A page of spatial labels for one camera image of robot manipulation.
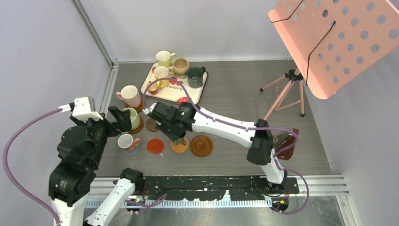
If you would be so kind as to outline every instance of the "orange coaster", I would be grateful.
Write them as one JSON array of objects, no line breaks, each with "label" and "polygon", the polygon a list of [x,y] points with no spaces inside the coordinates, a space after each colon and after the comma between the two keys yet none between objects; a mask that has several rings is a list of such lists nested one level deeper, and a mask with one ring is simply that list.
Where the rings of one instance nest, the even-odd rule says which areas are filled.
[{"label": "orange coaster", "polygon": [[164,145],[162,140],[154,138],[148,141],[147,150],[153,154],[159,154],[163,151]]},{"label": "orange coaster", "polygon": [[196,136],[191,141],[191,152],[198,157],[205,157],[213,150],[212,140],[207,136]]},{"label": "orange coaster", "polygon": [[140,106],[138,106],[138,107],[131,107],[131,108],[134,108],[137,111],[137,113],[139,113],[139,112],[143,111],[143,103],[141,102]]},{"label": "orange coaster", "polygon": [[144,127],[144,119],[140,115],[139,115],[139,117],[140,117],[140,126],[137,127],[137,129],[129,131],[128,134],[135,134],[135,133],[140,132],[143,129],[143,127]]},{"label": "orange coaster", "polygon": [[184,138],[184,141],[186,142],[186,145],[184,145],[184,144],[175,145],[175,144],[173,144],[173,141],[172,141],[172,142],[170,142],[170,147],[176,153],[183,153],[188,149],[188,145],[189,145],[188,139],[186,137]]}]

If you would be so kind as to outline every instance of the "cup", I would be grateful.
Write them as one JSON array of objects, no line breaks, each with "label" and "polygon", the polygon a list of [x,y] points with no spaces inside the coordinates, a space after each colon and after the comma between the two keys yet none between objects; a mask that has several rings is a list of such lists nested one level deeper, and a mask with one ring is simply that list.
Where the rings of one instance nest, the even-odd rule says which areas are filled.
[{"label": "cup", "polygon": [[138,107],[141,104],[141,97],[136,86],[125,86],[121,92],[116,92],[116,97],[125,101],[130,107]]},{"label": "cup", "polygon": [[123,134],[118,138],[118,146],[127,152],[133,152],[138,149],[141,144],[141,139],[133,139],[130,134]]},{"label": "cup", "polygon": [[190,68],[190,63],[184,58],[179,58],[173,63],[173,72],[177,78],[187,77],[187,71]]},{"label": "cup", "polygon": [[137,129],[141,123],[140,116],[138,116],[137,111],[131,107],[125,108],[123,109],[123,111],[130,111],[130,122],[132,123],[132,130]]},{"label": "cup", "polygon": [[149,86],[148,92],[150,92],[153,95],[156,95],[158,93],[158,85],[156,83],[154,83],[151,86]]},{"label": "cup", "polygon": [[171,54],[168,51],[161,51],[157,53],[156,58],[158,61],[158,66],[171,67],[177,56],[176,53]]},{"label": "cup", "polygon": [[187,71],[188,85],[191,88],[199,88],[204,79],[205,67],[192,67]]},{"label": "cup", "polygon": [[[161,78],[169,78],[169,68],[165,66],[160,66],[155,68],[154,70],[154,75],[155,78],[161,79]],[[167,87],[169,85],[169,79],[161,80],[157,82],[158,86],[161,88]]]}]

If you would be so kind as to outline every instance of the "perforated panel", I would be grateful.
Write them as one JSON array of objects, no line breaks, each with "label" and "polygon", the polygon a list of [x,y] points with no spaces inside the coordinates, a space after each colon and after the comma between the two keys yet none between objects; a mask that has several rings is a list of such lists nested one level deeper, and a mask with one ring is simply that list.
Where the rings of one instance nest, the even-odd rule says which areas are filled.
[{"label": "perforated panel", "polygon": [[[272,21],[288,18],[300,0],[280,0]],[[388,0],[304,0],[289,20],[274,23],[312,93],[327,99],[399,46],[399,12]]]}]

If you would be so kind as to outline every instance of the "tray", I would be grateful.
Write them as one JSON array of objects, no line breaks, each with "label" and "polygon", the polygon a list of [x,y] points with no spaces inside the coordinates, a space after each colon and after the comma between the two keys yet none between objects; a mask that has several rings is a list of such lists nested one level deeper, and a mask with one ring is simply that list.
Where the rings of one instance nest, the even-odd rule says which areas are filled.
[{"label": "tray", "polygon": [[[144,79],[143,84],[141,85],[140,91],[143,94],[145,91],[145,88],[147,87],[148,81],[154,81],[155,80],[155,75],[153,74],[153,71],[155,68],[158,67],[158,63],[154,63],[151,67],[151,70],[148,72],[147,77]],[[188,85],[188,79],[187,77],[180,79],[176,78],[178,81],[181,81],[186,88],[187,92],[189,93],[192,101],[194,104],[198,104],[201,98],[202,91],[204,90],[205,82],[207,81],[208,78],[208,72],[204,72],[204,79],[202,86],[200,88],[191,88]],[[180,87],[177,83],[174,83],[173,81],[170,81],[169,85],[164,88],[159,88],[159,91],[156,95],[151,94],[150,92],[147,92],[145,94],[148,97],[155,97],[158,99],[162,100],[167,100],[170,102],[175,102],[175,103],[181,103],[181,102],[187,102],[188,98],[186,96],[186,93],[184,92],[183,88]]]}]

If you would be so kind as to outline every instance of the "coaster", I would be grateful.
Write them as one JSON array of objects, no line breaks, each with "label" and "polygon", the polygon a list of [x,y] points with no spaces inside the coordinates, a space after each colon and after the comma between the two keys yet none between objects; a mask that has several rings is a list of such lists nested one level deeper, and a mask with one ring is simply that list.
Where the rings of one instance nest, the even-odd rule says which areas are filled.
[{"label": "coaster", "polygon": [[206,157],[213,149],[212,140],[204,135],[194,137],[191,141],[191,152],[198,157]]},{"label": "coaster", "polygon": [[157,121],[152,118],[149,118],[147,120],[147,122],[145,123],[145,127],[151,132],[159,131],[159,129],[157,129]]},{"label": "coaster", "polygon": [[137,127],[137,129],[134,129],[134,130],[129,131],[128,134],[135,134],[135,133],[140,132],[140,131],[143,129],[143,127],[144,127],[144,120],[143,120],[143,118],[142,118],[140,115],[139,115],[139,117],[140,117],[140,126]]},{"label": "coaster", "polygon": [[175,145],[175,144],[173,144],[173,141],[172,141],[172,142],[170,142],[170,147],[176,153],[183,153],[188,149],[188,145],[189,145],[188,139],[186,137],[184,138],[184,141],[186,142],[186,145],[184,145],[184,144]]},{"label": "coaster", "polygon": [[132,152],[128,152],[128,151],[124,151],[123,153],[125,153],[125,155],[129,155],[129,156],[133,156],[136,155],[138,153],[138,151],[140,150],[140,146],[138,145],[134,151]]},{"label": "coaster", "polygon": [[131,108],[134,108],[137,113],[140,113],[143,111],[143,102],[141,102],[141,104],[138,107],[131,107]]},{"label": "coaster", "polygon": [[164,145],[162,140],[154,138],[148,141],[147,150],[153,154],[159,154],[163,151]]}]

